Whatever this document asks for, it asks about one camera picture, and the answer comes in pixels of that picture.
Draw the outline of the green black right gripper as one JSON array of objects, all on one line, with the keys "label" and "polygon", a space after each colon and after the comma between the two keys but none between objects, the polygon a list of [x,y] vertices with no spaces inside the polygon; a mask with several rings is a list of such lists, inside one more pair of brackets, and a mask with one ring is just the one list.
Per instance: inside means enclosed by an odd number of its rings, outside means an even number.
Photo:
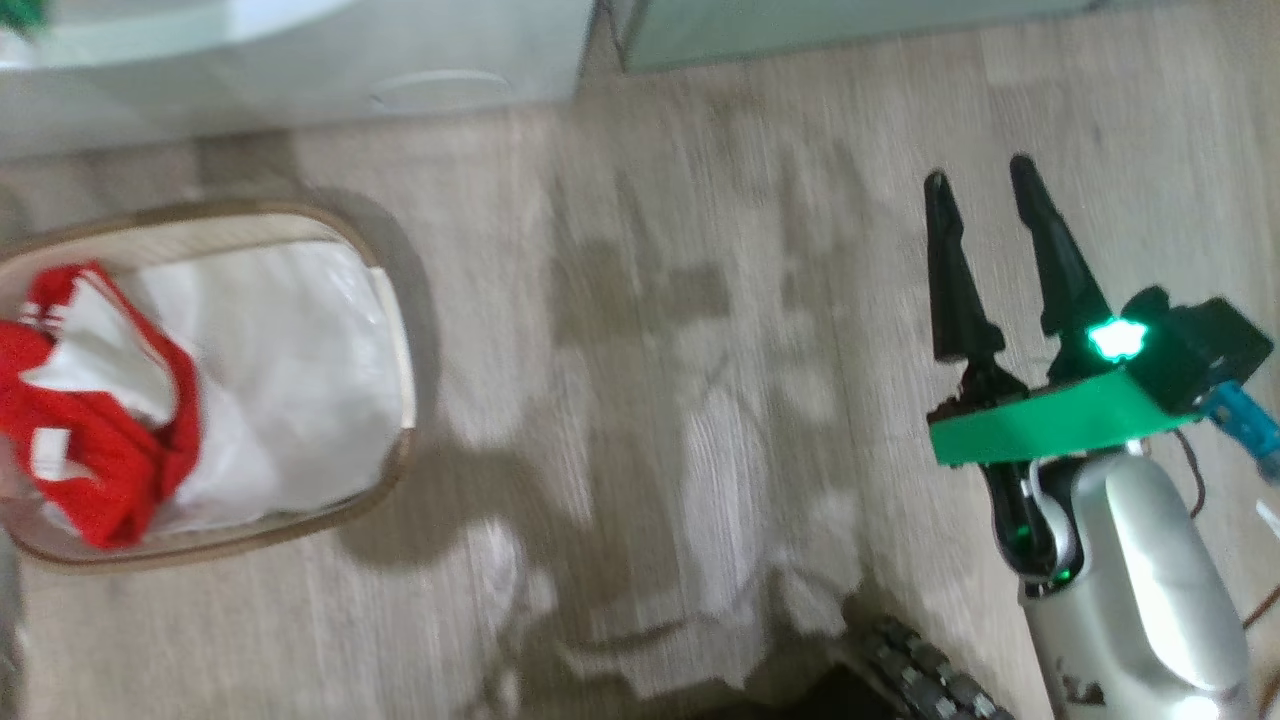
[{"label": "green black right gripper", "polygon": [[1059,341],[1047,379],[1030,388],[995,356],[1004,332],[986,315],[963,247],[965,225],[943,170],[924,181],[925,250],[934,360],[969,363],[957,391],[928,414],[934,459],[945,466],[1029,462],[1162,434],[1197,419],[1170,413],[1129,366],[1111,366],[1089,333],[1112,310],[1025,154],[1010,159],[1018,215],[1030,232],[1043,309],[1039,327]]}]

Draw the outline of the red and white jersey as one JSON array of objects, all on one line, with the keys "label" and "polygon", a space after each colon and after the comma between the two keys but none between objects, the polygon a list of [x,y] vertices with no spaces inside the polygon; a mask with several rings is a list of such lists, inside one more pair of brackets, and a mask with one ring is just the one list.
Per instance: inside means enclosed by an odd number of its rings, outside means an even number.
[{"label": "red and white jersey", "polygon": [[100,264],[47,269],[0,322],[0,434],[83,542],[134,544],[198,461],[196,365]]}]

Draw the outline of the cream perforated laundry basket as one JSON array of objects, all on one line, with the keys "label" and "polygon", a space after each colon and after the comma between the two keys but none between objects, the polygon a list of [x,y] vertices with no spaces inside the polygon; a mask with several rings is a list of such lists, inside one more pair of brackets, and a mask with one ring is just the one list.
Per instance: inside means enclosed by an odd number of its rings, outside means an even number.
[{"label": "cream perforated laundry basket", "polygon": [[330,529],[404,474],[419,415],[384,261],[297,202],[201,202],[0,250],[0,529],[59,571]]}]

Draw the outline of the white cloth in basket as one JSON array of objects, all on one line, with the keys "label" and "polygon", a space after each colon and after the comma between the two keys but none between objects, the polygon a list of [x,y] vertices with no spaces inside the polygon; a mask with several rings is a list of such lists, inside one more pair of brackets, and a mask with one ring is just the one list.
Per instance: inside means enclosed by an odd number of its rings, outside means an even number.
[{"label": "white cloth in basket", "polygon": [[390,322],[329,241],[220,252],[114,277],[192,357],[202,443],[148,538],[329,509],[371,489],[402,428]]}]

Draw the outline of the white washing machine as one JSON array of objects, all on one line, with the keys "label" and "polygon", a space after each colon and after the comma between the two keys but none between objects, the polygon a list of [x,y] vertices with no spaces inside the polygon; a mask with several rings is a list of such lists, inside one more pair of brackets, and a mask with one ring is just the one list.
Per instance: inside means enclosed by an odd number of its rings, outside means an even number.
[{"label": "white washing machine", "polygon": [[0,24],[0,161],[396,115],[384,79],[475,69],[573,94],[596,0],[35,0]]}]

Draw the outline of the pale green cabinet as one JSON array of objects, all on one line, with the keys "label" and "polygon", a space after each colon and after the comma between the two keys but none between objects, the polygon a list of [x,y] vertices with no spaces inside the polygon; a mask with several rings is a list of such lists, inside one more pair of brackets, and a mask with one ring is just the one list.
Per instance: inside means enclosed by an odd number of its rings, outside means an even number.
[{"label": "pale green cabinet", "polygon": [[1096,9],[1108,0],[602,0],[623,68],[666,70],[957,26]]}]

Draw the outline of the round white filter cover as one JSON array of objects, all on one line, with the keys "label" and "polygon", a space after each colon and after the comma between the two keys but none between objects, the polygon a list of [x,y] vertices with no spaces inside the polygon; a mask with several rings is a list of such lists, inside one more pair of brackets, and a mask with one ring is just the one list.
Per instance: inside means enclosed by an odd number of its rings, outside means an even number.
[{"label": "round white filter cover", "polygon": [[420,70],[375,83],[369,101],[388,114],[442,114],[502,105],[511,92],[508,79],[486,70]]}]

